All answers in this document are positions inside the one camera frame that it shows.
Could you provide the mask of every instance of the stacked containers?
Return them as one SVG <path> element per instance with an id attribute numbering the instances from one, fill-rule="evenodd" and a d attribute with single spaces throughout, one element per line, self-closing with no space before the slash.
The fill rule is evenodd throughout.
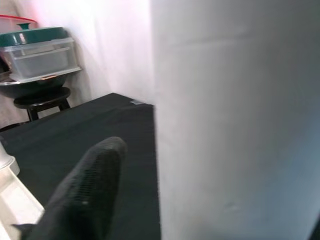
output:
<path id="1" fill-rule="evenodd" d="M 74 40 L 62 27 L 0 34 L 0 54 L 12 71 L 10 78 L 21 83 L 80 70 Z"/>

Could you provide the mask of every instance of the black fabric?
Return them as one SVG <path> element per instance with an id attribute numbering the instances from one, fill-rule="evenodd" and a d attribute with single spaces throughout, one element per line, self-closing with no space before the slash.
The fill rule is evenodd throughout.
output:
<path id="1" fill-rule="evenodd" d="M 26 240 L 105 240 L 126 151 L 119 137 L 91 147 L 59 184 Z"/>
<path id="2" fill-rule="evenodd" d="M 81 156 L 105 138 L 128 146 L 108 240 L 160 240 L 153 106 L 109 94 L 2 132 L 19 178 L 45 205 Z"/>

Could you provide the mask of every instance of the plastic container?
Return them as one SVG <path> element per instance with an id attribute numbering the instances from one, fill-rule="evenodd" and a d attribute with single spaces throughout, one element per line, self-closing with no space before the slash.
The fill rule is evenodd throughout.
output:
<path id="1" fill-rule="evenodd" d="M 1 55 L 10 67 L 12 79 L 44 77 L 52 73 L 78 68 L 71 37 L 26 45 L 7 46 Z"/>
<path id="2" fill-rule="evenodd" d="M 0 33 L 20 31 L 22 27 L 19 24 L 29 24 L 29 29 L 34 29 L 38 26 L 36 21 L 29 18 L 0 14 Z"/>

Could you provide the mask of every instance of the white wall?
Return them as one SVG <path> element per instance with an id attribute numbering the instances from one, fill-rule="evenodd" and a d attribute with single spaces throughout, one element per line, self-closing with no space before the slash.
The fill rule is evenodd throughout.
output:
<path id="1" fill-rule="evenodd" d="M 154 0 L 163 240 L 307 240 L 319 1 Z"/>
<path id="2" fill-rule="evenodd" d="M 116 92 L 153 102 L 148 0 L 15 0 L 41 27 L 64 27 L 83 71 L 70 81 L 77 104 Z"/>

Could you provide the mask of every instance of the clear plastic storage box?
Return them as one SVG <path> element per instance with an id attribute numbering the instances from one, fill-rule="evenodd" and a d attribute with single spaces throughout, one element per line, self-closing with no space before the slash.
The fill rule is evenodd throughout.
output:
<path id="1" fill-rule="evenodd" d="M 0 51 L 14 78 L 23 80 L 78 69 L 73 42 L 71 37 L 67 37 L 6 46 Z"/>

